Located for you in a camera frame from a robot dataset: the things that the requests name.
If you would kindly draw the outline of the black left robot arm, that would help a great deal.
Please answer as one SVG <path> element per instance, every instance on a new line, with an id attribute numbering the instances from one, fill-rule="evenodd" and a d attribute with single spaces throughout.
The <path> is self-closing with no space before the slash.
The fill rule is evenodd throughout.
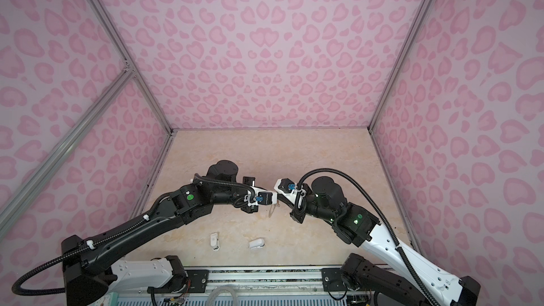
<path id="1" fill-rule="evenodd" d="M 112 266 L 126 254 L 166 232 L 209 215 L 215 205 L 232 205 L 252 213 L 255 179 L 237 182 L 238 167 L 221 160 L 201 177 L 175 191 L 162 194 L 148 211 L 98 235 L 82 239 L 72 235 L 61 243 L 62 253 L 73 253 L 62 264 L 68 305 L 88 305 L 120 281 Z"/>

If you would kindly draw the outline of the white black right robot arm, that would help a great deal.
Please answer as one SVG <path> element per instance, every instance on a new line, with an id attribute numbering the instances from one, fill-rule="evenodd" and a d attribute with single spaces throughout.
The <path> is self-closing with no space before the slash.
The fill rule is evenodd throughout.
<path id="1" fill-rule="evenodd" d="M 291 206 L 295 221 L 303 222 L 307 215 L 321 219 L 344 243 L 363 248 L 390 267 L 382 269 L 361 255 L 350 254 L 341 267 L 341 280 L 349 290 L 368 288 L 403 305 L 477 304 L 481 286 L 475 279 L 439 268 L 395 238 L 378 217 L 348 202 L 332 178 L 319 177 L 302 187 L 283 178 L 275 189 Z"/>

